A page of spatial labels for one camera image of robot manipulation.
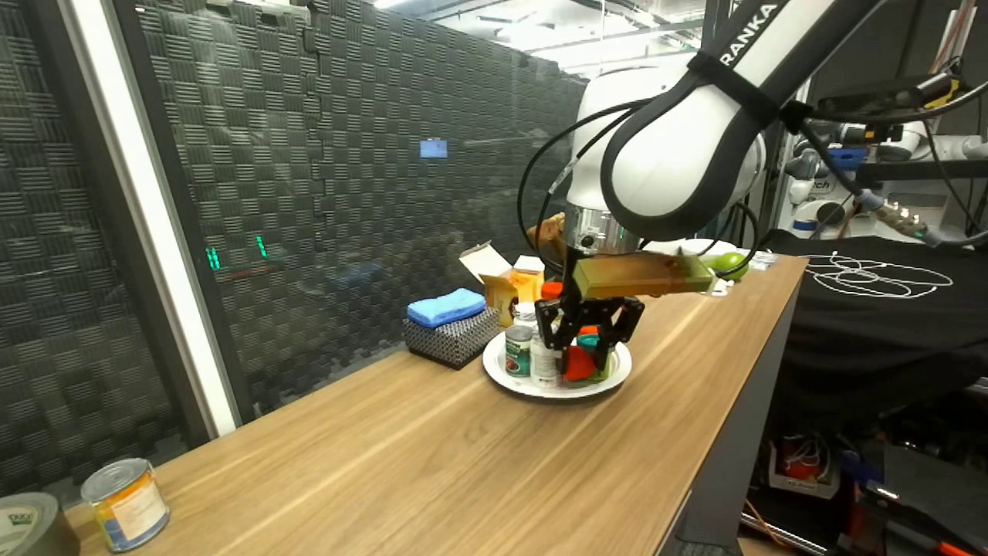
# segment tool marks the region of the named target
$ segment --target sponge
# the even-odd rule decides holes
[[[408,317],[420,328],[441,328],[451,322],[474,317],[474,314],[484,311],[484,305],[488,304],[482,294],[458,286],[444,296],[408,304]]]

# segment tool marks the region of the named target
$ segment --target red object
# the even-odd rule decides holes
[[[792,474],[792,478],[809,481],[809,478],[819,478],[822,465],[812,464],[812,459],[803,459],[803,457],[788,457],[783,464],[783,473]]]
[[[953,546],[953,543],[940,543],[936,553],[940,556],[969,556],[963,546]]]
[[[562,361],[559,382],[587,382],[595,373],[592,353],[587,350],[569,345]]]
[[[562,281],[543,281],[541,296],[543,296],[543,299],[559,299],[559,296],[562,296]]]

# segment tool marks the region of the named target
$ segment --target wall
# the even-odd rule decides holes
[[[148,3],[141,29],[259,414],[398,350],[412,299],[474,285],[459,249],[523,254],[523,132],[572,124],[584,89],[365,0]],[[420,160],[426,137],[444,160]]]
[[[15,0],[0,0],[0,494],[183,452],[136,304]]]

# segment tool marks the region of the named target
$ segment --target wooden tabletop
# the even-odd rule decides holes
[[[654,553],[801,275],[783,256],[730,296],[652,299],[631,379],[584,402],[389,355],[164,464],[174,518],[138,556]]]

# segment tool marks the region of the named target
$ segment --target bottle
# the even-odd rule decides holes
[[[514,376],[530,376],[530,339],[539,335],[536,304],[519,304],[503,332],[503,368]]]
[[[530,382],[559,387],[559,353],[541,332],[530,339]]]
[[[519,304],[539,304],[541,290],[543,290],[543,258],[539,256],[519,256],[516,270],[514,270],[514,285],[519,290]]]

